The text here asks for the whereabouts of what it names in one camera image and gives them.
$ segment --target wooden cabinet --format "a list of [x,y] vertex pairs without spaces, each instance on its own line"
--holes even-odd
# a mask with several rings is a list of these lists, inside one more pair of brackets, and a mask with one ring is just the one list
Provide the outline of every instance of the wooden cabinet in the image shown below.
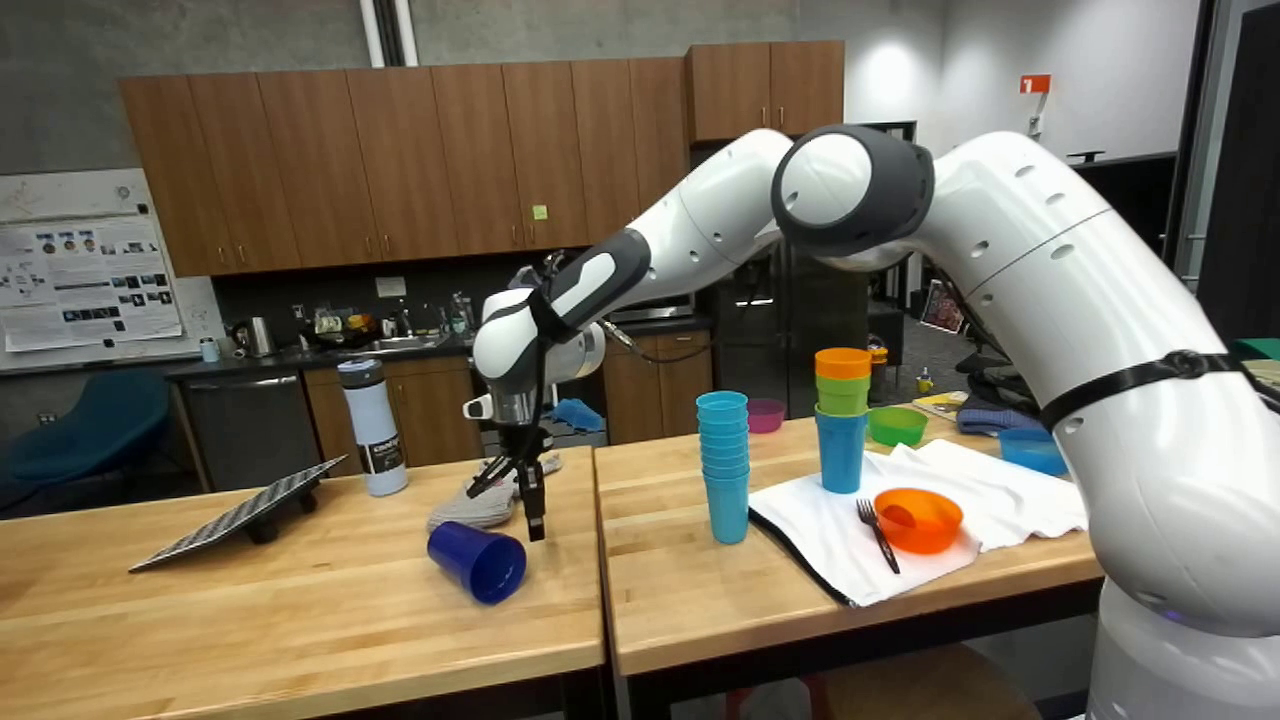
[[219,206],[228,230],[218,267],[293,267],[302,244],[293,239],[285,203],[288,175],[280,175],[272,157],[270,108],[257,74],[194,74],[194,94],[207,146],[207,162],[196,168],[207,175],[206,203]]
[[683,94],[682,61],[573,62],[594,244],[620,230],[689,172]]
[[342,70],[260,74],[270,138],[302,256],[288,267],[368,263],[371,213],[355,108]]
[[453,256],[456,223],[435,121],[435,70],[348,70],[378,261]]
[[[360,472],[355,433],[344,388],[334,368],[309,368],[313,422],[325,457],[348,451],[342,472]],[[474,398],[463,355],[396,355],[385,361],[389,398],[396,411],[406,463],[445,463],[481,457],[481,427],[461,414]]]
[[714,388],[707,330],[637,337],[637,349],[606,361],[607,441],[696,433],[693,398]]
[[689,70],[682,56],[632,61],[641,206],[689,172]]
[[801,135],[843,121],[843,42],[700,42],[689,79],[693,138]]
[[517,162],[500,62],[435,66],[456,256],[517,249]]
[[517,249],[589,244],[573,62],[506,62],[506,94],[517,158]]
[[207,275],[228,249],[219,203],[207,203],[207,143],[187,74],[139,74],[119,85],[134,143],[148,168],[168,261],[180,275]]

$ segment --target poster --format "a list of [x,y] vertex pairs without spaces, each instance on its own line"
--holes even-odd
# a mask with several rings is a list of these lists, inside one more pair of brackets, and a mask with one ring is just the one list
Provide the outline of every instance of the poster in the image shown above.
[[185,337],[171,284],[143,214],[0,223],[4,350]]

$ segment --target blue chair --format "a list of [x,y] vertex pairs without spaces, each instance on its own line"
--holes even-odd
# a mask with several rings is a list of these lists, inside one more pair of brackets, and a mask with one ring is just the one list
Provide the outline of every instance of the blue chair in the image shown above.
[[0,451],[0,516],[80,479],[119,472],[163,436],[168,411],[168,381],[160,373],[87,374],[70,414]]

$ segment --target white wall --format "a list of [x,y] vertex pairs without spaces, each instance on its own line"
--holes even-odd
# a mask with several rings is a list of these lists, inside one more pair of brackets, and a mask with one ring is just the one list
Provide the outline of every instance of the white wall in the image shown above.
[[925,0],[829,11],[850,34],[850,121],[921,121],[921,143],[1023,133],[1023,70],[1054,70],[1044,143],[1060,157],[1170,150],[1180,138],[1202,0]]

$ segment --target water bottle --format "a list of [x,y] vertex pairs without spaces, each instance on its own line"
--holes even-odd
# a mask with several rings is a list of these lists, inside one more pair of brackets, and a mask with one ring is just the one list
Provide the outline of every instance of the water bottle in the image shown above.
[[360,463],[368,472],[371,497],[396,497],[410,483],[410,468],[400,457],[396,414],[389,405],[389,381],[379,361],[344,361],[336,364],[344,383]]

